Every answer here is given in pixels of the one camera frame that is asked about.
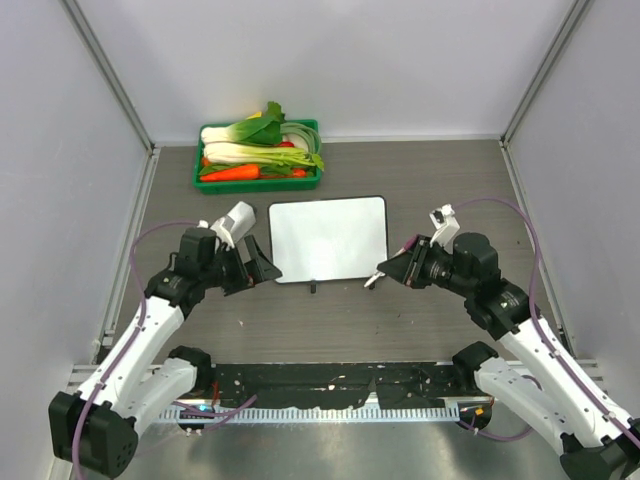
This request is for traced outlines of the pink white marker pen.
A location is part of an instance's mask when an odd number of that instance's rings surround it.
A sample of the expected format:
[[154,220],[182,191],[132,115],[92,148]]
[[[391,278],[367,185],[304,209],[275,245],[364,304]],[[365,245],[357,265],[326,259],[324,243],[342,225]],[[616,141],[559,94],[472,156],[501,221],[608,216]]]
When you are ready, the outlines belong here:
[[[398,250],[398,251],[393,255],[393,258],[395,258],[395,257],[397,257],[397,256],[399,256],[399,255],[401,255],[401,254],[403,254],[403,253],[404,253],[404,252],[406,252],[407,250],[409,250],[409,249],[414,245],[415,241],[416,241],[416,236],[411,237],[411,238],[410,238],[410,239],[409,239],[409,240],[404,244],[404,246],[403,246],[403,247],[401,247],[401,248],[400,248],[400,249],[399,249],[399,250]],[[385,273],[383,273],[383,272],[381,272],[381,271],[379,271],[379,270],[376,270],[376,271],[374,272],[374,274],[366,280],[366,282],[364,283],[363,287],[364,287],[364,288],[367,288],[367,289],[371,289],[371,288],[373,288],[373,287],[375,286],[376,282],[377,282],[379,279],[384,278],[385,276],[386,276],[386,274],[385,274]]]

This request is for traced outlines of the small whiteboard with black frame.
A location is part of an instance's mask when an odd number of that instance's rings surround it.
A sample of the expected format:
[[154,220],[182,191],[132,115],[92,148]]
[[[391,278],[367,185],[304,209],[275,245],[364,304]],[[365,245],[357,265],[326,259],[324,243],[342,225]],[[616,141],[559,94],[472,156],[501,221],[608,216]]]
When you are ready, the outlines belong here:
[[278,202],[269,206],[268,220],[280,285],[366,280],[388,259],[381,196]]

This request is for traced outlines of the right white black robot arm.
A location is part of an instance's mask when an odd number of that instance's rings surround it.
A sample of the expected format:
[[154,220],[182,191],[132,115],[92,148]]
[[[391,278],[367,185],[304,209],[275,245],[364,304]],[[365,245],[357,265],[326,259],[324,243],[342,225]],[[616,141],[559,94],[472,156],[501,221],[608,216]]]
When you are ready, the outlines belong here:
[[545,319],[533,317],[536,305],[503,278],[486,236],[461,234],[452,251],[420,236],[377,268],[409,288],[435,285],[463,297],[471,320],[529,372],[523,378],[495,350],[476,342],[453,358],[457,391],[481,390],[504,403],[551,446],[571,479],[626,479],[638,472],[638,419],[584,372]]

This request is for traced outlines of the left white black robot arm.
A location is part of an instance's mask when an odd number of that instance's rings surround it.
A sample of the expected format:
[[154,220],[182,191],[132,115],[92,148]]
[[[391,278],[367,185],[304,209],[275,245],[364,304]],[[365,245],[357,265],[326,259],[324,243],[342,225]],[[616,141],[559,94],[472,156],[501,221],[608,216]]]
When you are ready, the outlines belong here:
[[212,360],[197,348],[178,347],[155,373],[148,371],[206,291],[229,296],[282,275],[251,235],[242,239],[244,261],[233,241],[207,223],[181,225],[168,265],[138,285],[139,307],[125,333],[74,393],[59,392],[49,404],[54,455],[69,461],[78,479],[87,471],[120,476],[166,407],[184,394],[200,399],[211,391]]

